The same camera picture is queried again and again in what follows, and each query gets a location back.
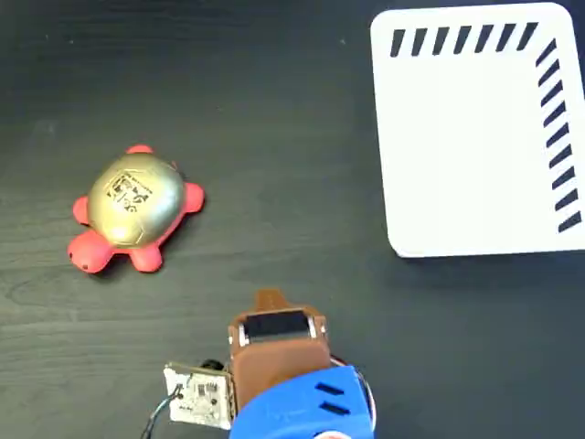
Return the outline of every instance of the toy turtle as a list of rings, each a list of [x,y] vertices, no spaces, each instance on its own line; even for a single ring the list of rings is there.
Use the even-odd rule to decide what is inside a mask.
[[[204,197],[174,163],[149,146],[132,146],[73,205],[75,219],[90,230],[69,244],[69,258],[83,272],[97,273],[122,253],[139,272],[155,272],[163,263],[160,245],[187,213],[202,209]]]

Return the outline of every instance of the black cable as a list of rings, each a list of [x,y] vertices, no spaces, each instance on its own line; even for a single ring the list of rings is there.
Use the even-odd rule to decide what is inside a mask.
[[[143,433],[140,435],[140,439],[151,439],[153,437],[153,429],[154,424],[156,423],[156,418],[168,405],[171,403],[172,400],[175,398],[181,397],[181,390],[183,386],[181,384],[177,384],[173,392],[164,398],[154,409],[154,411],[148,417],[148,423],[144,427]]]

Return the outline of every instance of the white tray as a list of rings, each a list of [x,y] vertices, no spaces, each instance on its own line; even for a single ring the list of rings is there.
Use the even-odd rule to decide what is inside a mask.
[[[567,10],[393,10],[370,30],[397,254],[585,248],[585,100]]]

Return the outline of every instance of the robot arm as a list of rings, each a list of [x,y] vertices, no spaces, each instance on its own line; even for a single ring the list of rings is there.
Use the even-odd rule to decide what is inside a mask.
[[[325,317],[261,290],[229,325],[230,362],[169,364],[171,420],[230,430],[229,439],[373,439],[376,407],[352,366],[331,355]]]

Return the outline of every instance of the circuit board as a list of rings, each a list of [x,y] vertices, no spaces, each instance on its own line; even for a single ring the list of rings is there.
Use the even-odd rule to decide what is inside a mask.
[[[177,385],[182,387],[180,396],[169,406],[171,421],[231,428],[235,403],[228,372],[169,363],[164,374],[169,393]]]

